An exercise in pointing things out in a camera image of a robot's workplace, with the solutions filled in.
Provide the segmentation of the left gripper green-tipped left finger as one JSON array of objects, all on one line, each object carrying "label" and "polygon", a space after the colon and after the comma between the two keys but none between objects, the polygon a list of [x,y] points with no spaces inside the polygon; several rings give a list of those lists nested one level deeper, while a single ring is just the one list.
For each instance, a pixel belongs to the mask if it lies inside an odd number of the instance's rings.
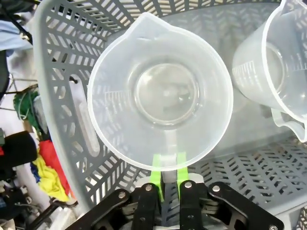
[{"label": "left gripper green-tipped left finger", "polygon": [[153,156],[152,171],[132,192],[117,189],[71,224],[69,230],[152,230],[160,221],[162,186],[161,155]]}]

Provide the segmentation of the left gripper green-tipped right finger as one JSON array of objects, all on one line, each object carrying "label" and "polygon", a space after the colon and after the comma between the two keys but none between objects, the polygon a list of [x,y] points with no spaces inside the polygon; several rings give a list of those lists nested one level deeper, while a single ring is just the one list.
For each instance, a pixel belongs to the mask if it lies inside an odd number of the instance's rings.
[{"label": "left gripper green-tipped right finger", "polygon": [[283,230],[284,223],[223,182],[206,186],[190,178],[186,153],[176,154],[181,230],[204,230],[203,215],[228,230]]}]

